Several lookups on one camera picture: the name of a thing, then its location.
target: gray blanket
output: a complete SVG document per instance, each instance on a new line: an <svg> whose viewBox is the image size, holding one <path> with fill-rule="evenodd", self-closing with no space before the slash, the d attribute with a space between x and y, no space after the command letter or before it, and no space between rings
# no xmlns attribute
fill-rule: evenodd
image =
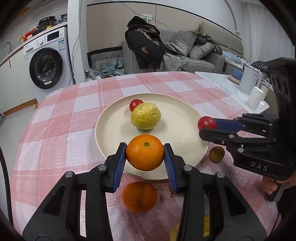
<svg viewBox="0 0 296 241"><path fill-rule="evenodd" d="M163 65L165 71L181 71L181 68L185 69L185 64L188 63L189 59L186 57L188 47L179 42L178 40L173 43L164 43L168 48L179 53L178 56L174 56L167 52L163 55Z"/></svg>

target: washing machine door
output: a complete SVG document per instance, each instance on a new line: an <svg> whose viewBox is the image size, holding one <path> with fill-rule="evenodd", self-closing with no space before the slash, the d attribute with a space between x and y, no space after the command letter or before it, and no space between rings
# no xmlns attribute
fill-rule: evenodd
<svg viewBox="0 0 296 241"><path fill-rule="evenodd" d="M50 89L62 76L63 59L54 49L40 49L33 55L29 70L31 79L37 87Z"/></svg>

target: white sticker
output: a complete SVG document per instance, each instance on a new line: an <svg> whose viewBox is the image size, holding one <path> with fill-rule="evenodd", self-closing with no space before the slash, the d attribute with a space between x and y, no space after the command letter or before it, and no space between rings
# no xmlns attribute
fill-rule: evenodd
<svg viewBox="0 0 296 241"><path fill-rule="evenodd" d="M60 40L58 43L59 43L59 50L60 51L65 49L65 40L64 39Z"/></svg>

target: plate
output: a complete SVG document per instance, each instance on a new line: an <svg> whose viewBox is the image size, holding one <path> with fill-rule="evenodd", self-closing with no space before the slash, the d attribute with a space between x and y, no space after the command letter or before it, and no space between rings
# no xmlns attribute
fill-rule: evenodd
<svg viewBox="0 0 296 241"><path fill-rule="evenodd" d="M144 131L131 123L129 104L133 99L154 103L161 119L152 130ZM96 143L107 158L116 153L120 142L128 144L135 136L150 134L162 144L170 143L175 155L182 156L186 164L196 166L204 157L209 143L199 137L197 122L201 115L188 103L164 94L143 93L123 97L109 105L96 123ZM164 162L153 171L135 169L126 161L124 173L146 180L167 179Z"/></svg>
<svg viewBox="0 0 296 241"><path fill-rule="evenodd" d="M231 74L229 74L228 77L232 82L239 85L240 81L238 79L234 78Z"/></svg>

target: gray pillow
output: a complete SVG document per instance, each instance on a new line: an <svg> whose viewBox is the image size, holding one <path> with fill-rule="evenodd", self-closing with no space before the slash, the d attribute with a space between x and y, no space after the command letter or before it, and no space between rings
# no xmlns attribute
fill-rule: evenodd
<svg viewBox="0 0 296 241"><path fill-rule="evenodd" d="M191 59L201 59L214 51L216 49L216 46L212 43L206 43L204 45L194 45L191 49L191 51L188 54L188 57Z"/></svg>
<svg viewBox="0 0 296 241"><path fill-rule="evenodd" d="M197 37L197 29L180 30L176 34L176 36L174 36L172 43L174 43L175 40L178 40L181 43L185 44L188 47L186 52L186 56L187 56L194 45L196 37Z"/></svg>

